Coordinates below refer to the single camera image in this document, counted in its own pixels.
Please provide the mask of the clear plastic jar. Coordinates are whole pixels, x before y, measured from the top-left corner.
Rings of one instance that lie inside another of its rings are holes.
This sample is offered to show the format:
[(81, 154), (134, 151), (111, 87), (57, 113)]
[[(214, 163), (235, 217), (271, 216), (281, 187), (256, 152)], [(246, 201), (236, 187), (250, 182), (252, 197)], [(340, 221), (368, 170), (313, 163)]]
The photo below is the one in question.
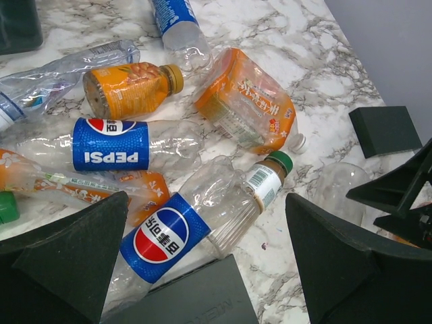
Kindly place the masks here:
[(366, 206), (346, 198), (346, 194), (369, 180), (369, 175), (357, 165), (346, 162), (326, 165), (318, 178), (312, 203), (328, 213), (361, 226)]

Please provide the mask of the blue label water bottle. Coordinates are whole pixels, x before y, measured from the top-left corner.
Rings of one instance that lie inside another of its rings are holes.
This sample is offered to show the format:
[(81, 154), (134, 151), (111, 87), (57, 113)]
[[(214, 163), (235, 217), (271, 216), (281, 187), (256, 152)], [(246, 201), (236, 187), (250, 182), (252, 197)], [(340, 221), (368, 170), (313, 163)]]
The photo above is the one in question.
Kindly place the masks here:
[(150, 1), (164, 49), (184, 73), (204, 70), (212, 63), (210, 46), (187, 0)]

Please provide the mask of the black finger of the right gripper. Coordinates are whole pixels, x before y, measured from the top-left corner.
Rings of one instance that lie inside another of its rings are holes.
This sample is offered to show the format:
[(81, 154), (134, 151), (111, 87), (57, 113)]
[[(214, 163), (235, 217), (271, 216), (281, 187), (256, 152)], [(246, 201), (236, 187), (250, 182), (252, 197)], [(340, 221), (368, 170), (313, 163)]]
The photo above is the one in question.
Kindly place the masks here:
[(387, 213), (373, 224), (419, 248), (431, 247), (431, 203), (412, 209), (426, 183), (431, 183), (431, 142), (405, 164), (349, 190), (346, 198)]

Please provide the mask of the crushed orange tea bottle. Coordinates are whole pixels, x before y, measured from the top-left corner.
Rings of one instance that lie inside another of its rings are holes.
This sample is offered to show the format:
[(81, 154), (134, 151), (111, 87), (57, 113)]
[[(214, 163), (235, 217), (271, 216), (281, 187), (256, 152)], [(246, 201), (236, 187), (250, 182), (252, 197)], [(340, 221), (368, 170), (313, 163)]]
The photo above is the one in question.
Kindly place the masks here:
[(254, 154), (289, 150), (291, 139), (301, 134), (287, 92), (237, 48), (218, 54), (193, 104), (221, 135)]

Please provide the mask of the clear crushed water bottle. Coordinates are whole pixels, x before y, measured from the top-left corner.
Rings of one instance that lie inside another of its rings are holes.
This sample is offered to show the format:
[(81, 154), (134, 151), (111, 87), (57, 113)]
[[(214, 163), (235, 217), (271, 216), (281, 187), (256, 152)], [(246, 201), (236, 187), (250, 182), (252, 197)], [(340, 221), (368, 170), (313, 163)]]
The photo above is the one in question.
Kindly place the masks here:
[(43, 114), (71, 91), (86, 72), (136, 63), (139, 59), (140, 51), (132, 40), (117, 40), (2, 77), (1, 130), (21, 119)]

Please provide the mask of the brown tea bottle green cap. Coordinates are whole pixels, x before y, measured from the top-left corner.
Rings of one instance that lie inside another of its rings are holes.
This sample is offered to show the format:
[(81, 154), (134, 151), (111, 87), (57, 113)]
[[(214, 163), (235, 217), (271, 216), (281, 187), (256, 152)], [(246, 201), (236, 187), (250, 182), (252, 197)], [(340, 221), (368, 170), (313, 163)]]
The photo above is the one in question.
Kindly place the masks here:
[(253, 191), (260, 213), (274, 201), (293, 166), (289, 155), (273, 151), (246, 172), (246, 184)]

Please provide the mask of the Pepsi bottle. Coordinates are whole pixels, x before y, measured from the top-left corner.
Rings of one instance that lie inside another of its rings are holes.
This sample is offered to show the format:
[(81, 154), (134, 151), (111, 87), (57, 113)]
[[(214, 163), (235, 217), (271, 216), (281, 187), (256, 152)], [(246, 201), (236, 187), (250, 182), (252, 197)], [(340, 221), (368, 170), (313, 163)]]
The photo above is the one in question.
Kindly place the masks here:
[(101, 319), (144, 297), (198, 243), (249, 205), (246, 175), (220, 155), (203, 164), (169, 200), (124, 236)]
[(198, 167), (204, 140), (200, 126), (187, 120), (64, 119), (50, 115), (11, 127), (1, 144), (53, 168), (163, 173)]

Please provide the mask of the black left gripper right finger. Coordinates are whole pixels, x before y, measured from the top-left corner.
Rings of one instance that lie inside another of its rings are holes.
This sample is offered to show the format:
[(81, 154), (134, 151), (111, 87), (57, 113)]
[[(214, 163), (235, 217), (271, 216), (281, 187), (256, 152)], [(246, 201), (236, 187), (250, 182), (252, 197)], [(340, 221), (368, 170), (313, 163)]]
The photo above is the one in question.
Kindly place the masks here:
[(286, 219), (311, 323), (431, 322), (431, 251), (294, 193), (286, 196)]

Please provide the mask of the orange flower label bottle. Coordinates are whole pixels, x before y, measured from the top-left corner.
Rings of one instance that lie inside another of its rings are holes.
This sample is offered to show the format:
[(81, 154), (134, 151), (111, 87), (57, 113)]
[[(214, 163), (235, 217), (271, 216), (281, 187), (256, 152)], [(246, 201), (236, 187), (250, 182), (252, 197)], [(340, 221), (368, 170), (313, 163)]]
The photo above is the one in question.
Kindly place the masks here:
[(40, 165), (6, 149), (1, 149), (1, 190), (77, 209), (124, 191), (128, 195), (127, 221), (132, 226), (144, 221), (170, 197), (160, 173), (133, 171), (121, 175), (119, 180), (111, 180), (103, 175)]

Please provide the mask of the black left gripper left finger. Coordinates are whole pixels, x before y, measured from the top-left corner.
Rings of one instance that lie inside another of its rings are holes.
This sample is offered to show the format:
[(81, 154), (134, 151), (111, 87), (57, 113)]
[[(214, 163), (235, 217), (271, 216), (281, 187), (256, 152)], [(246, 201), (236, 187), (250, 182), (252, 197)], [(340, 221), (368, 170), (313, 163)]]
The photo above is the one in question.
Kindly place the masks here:
[(98, 323), (124, 233), (128, 195), (1, 241), (2, 323)]

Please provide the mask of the small orange juice bottle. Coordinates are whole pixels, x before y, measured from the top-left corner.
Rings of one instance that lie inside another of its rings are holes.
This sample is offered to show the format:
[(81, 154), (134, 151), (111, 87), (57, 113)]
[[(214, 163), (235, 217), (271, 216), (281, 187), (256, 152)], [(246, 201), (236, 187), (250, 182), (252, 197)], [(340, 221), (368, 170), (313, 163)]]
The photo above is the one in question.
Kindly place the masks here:
[(184, 77), (174, 64), (130, 63), (86, 72), (83, 88), (95, 117), (131, 119), (154, 112), (184, 88)]

